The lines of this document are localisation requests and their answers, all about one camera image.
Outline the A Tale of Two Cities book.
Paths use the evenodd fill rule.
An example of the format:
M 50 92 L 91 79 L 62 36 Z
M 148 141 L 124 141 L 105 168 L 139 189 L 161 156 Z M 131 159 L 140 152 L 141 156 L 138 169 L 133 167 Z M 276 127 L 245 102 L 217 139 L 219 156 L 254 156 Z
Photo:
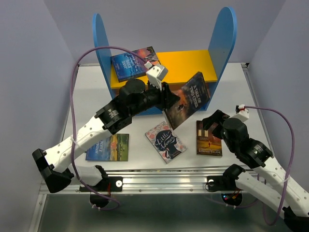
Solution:
M 173 130 L 210 100 L 202 72 L 197 72 L 176 95 L 180 100 L 165 111 L 167 123 Z

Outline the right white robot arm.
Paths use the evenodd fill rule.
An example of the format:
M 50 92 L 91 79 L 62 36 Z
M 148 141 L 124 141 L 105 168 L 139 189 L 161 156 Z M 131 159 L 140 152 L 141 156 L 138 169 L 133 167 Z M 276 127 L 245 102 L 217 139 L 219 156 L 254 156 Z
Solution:
M 208 176 L 205 189 L 208 192 L 243 190 L 282 218 L 293 232 L 309 230 L 309 193 L 291 176 L 291 166 L 284 169 L 270 149 L 251 138 L 245 121 L 249 119 L 251 106 L 236 106 L 236 114 L 229 116 L 216 110 L 202 120 L 203 129 L 217 125 L 212 134 L 223 140 L 228 150 L 243 164 L 255 171 L 266 183 L 252 177 L 244 168 L 232 164 L 222 175 Z

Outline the Jane Eyre blue book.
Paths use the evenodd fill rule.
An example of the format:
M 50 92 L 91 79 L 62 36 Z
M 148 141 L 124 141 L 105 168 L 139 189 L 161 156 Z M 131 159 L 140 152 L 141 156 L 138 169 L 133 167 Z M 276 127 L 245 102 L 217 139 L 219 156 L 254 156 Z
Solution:
M 161 64 L 152 46 L 134 50 L 133 52 L 146 61 L 150 61 L 153 65 Z M 141 59 L 128 52 L 112 56 L 111 61 L 119 82 L 145 76 L 148 71 Z

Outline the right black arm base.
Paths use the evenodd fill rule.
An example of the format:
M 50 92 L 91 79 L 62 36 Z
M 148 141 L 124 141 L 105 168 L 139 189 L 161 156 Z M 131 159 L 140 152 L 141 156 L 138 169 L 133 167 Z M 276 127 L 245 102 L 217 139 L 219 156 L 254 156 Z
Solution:
M 241 205 L 243 196 L 242 190 L 236 187 L 235 179 L 223 175 L 208 176 L 204 185 L 207 192 L 220 192 L 222 202 L 212 200 L 214 203 L 224 205 L 233 209 L 246 209 L 255 204 Z

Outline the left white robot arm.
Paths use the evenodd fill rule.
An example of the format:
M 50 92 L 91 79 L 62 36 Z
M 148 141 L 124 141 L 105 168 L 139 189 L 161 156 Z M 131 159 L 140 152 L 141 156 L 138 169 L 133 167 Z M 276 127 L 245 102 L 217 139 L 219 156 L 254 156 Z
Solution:
M 180 97 L 170 90 L 166 82 L 154 87 L 139 79 L 127 81 L 118 96 L 98 110 L 79 130 L 74 130 L 71 137 L 47 150 L 36 149 L 32 153 L 49 192 L 62 191 L 72 180 L 85 187 L 105 189 L 109 177 L 104 169 L 99 165 L 78 167 L 75 159 L 97 142 L 130 125 L 135 115 L 152 107 L 165 111 L 179 100 Z

